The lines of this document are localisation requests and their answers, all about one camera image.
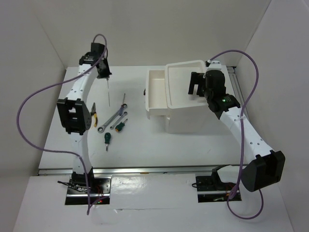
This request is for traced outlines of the red handled long screwdriver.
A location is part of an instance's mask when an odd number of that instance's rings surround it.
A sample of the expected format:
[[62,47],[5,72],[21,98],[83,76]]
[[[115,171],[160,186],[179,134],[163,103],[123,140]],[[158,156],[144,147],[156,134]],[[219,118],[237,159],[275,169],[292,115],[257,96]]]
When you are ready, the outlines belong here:
[[107,78],[106,81],[107,81],[108,104],[109,104],[109,107],[110,107],[111,104],[110,104],[109,78]]

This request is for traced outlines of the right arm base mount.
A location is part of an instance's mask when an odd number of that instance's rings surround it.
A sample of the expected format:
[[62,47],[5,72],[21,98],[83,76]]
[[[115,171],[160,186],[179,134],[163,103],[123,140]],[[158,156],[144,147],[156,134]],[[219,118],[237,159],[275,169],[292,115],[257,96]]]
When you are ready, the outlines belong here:
[[226,202],[235,185],[232,182],[222,182],[217,169],[212,169],[210,175],[196,176],[196,181],[191,184],[197,190],[199,203]]

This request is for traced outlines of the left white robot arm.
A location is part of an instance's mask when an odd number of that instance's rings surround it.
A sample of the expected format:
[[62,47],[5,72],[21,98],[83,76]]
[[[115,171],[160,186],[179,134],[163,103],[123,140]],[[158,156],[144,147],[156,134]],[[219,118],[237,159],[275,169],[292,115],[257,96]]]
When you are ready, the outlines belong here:
[[74,153],[78,154],[73,162],[72,182],[85,193],[93,191],[93,167],[88,154],[87,133],[92,125],[92,116],[86,106],[88,94],[95,78],[108,79],[111,75],[107,58],[104,57],[93,68],[91,56],[81,58],[79,78],[74,80],[67,96],[58,99],[57,110],[61,125],[70,135]]

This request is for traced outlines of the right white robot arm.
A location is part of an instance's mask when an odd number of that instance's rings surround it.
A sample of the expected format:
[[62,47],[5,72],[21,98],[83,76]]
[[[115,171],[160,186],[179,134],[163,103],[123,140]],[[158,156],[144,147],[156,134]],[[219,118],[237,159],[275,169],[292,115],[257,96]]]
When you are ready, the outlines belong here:
[[205,97],[209,109],[232,132],[241,145],[241,155],[248,165],[240,172],[244,187],[254,192],[281,180],[285,155],[274,151],[257,133],[242,112],[237,99],[227,94],[225,76],[220,70],[192,72],[188,93]]

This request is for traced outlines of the blue red handled screwdriver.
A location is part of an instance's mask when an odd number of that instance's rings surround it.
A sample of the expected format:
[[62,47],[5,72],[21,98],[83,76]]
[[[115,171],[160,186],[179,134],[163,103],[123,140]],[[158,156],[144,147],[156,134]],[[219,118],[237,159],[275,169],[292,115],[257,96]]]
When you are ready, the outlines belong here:
[[122,105],[119,109],[119,116],[121,116],[123,114],[123,110],[124,110],[124,107],[125,107],[125,97],[126,97],[126,94],[124,93],[124,96],[123,96],[123,101],[122,101]]

